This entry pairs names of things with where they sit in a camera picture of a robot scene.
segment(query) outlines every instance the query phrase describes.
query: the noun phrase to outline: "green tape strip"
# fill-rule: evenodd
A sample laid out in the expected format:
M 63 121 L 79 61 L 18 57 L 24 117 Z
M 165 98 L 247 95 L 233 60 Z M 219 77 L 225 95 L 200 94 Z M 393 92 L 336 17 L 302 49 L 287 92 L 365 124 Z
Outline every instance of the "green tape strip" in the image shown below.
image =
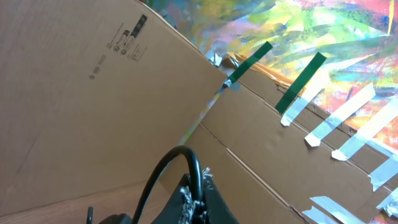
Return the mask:
M 262 56 L 264 56 L 268 51 L 272 49 L 272 45 L 267 41 L 263 44 L 252 56 L 246 59 L 236 70 L 233 72 L 229 79 L 232 83 L 236 82 L 241 76 L 249 70 L 250 66 L 258 62 Z
M 301 89 L 313 77 L 315 72 L 317 72 L 318 68 L 321 67 L 325 60 L 326 57 L 318 52 L 311 62 L 304 68 L 301 74 L 296 78 L 283 97 L 279 100 L 278 104 L 276 104 L 275 109 L 280 114 L 285 112 L 297 94 L 300 93 Z

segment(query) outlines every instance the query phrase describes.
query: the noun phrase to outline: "masking tape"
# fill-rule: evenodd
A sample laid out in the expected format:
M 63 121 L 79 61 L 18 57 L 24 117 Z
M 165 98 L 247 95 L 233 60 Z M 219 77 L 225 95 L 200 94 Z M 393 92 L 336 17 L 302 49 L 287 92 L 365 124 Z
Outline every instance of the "masking tape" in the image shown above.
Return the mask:
M 293 120 L 301 113 L 302 110 L 309 104 L 312 99 L 327 86 L 329 77 L 326 75 L 316 75 L 311 79 L 311 82 L 307 85 L 307 89 L 304 91 L 300 98 L 297 98 L 292 106 L 290 106 L 284 113 L 280 123 L 283 126 L 289 126 Z
M 365 224 L 347 209 L 326 196 L 312 197 L 310 199 L 344 224 Z
M 377 209 L 384 209 L 389 215 L 398 218 L 398 188 L 391 192 L 377 207 Z
M 312 147 L 320 145 L 321 140 L 331 133 L 338 125 L 340 125 L 351 114 L 360 109 L 366 102 L 376 95 L 373 83 L 368 84 L 361 91 L 351 97 L 346 103 L 340 106 L 318 127 L 305 137 L 305 140 Z
M 391 100 L 331 156 L 346 161 L 398 115 L 398 99 Z
M 311 207 L 311 210 L 307 210 L 302 213 L 318 224 L 338 224 L 314 206 Z
M 272 49 L 272 45 L 267 41 L 252 56 L 246 59 L 228 78 L 232 83 L 236 82 L 241 76 L 249 70 L 250 66 L 258 62 L 262 56 Z
M 378 168 L 371 172 L 368 177 L 371 178 L 373 191 L 385 184 L 389 179 L 398 174 L 398 161 L 394 158 L 388 158 Z
M 289 105 L 294 101 L 294 98 L 297 94 L 304 88 L 305 84 L 313 77 L 315 72 L 319 67 L 324 63 L 326 57 L 321 53 L 317 53 L 311 62 L 304 68 L 301 74 L 296 78 L 293 84 L 287 89 L 286 93 L 279 100 L 278 104 L 276 104 L 275 109 L 283 114 L 285 110 L 289 107 Z

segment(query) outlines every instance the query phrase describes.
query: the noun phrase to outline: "wooden floor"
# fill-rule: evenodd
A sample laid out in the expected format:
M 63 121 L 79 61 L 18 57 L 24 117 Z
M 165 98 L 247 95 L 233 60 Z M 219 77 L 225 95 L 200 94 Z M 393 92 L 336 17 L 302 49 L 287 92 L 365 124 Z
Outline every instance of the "wooden floor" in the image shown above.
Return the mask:
M 146 183 L 87 195 L 81 198 L 47 205 L 32 210 L 0 217 L 0 223 L 86 223 L 87 208 L 94 207 L 93 223 L 112 214 L 133 216 Z M 140 223 L 150 223 L 164 208 L 170 195 L 160 185 L 152 189 Z

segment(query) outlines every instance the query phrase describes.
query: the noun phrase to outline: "printed label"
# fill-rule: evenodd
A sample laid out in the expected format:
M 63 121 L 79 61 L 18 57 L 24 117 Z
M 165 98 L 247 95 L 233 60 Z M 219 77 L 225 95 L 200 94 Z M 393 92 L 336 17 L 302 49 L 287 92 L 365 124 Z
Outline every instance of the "printed label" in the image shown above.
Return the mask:
M 147 46 L 140 45 L 139 43 L 136 43 L 135 40 L 143 30 L 147 19 L 147 16 L 142 15 L 136 26 L 131 29 L 131 32 L 124 27 L 125 25 L 122 22 L 112 40 L 106 45 L 106 48 L 111 50 L 113 53 L 120 53 L 120 55 L 127 59 L 138 62 L 144 55 Z M 98 64 L 93 69 L 92 74 L 89 76 L 90 79 L 95 79 L 95 76 L 99 74 L 101 65 L 104 64 L 105 59 L 106 55 L 102 55 Z

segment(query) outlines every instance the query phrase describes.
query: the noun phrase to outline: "abstract painting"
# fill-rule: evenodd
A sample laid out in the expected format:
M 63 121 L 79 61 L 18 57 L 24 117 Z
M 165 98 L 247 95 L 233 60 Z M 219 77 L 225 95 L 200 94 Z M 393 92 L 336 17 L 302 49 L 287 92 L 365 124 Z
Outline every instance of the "abstract painting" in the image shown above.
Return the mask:
M 202 53 L 250 56 L 295 80 L 312 57 L 327 57 L 318 72 L 330 84 L 313 99 L 329 113 L 369 83 L 376 97 L 345 122 L 359 129 L 398 97 L 398 1 L 395 0 L 146 0 Z M 398 118 L 375 140 L 398 153 Z

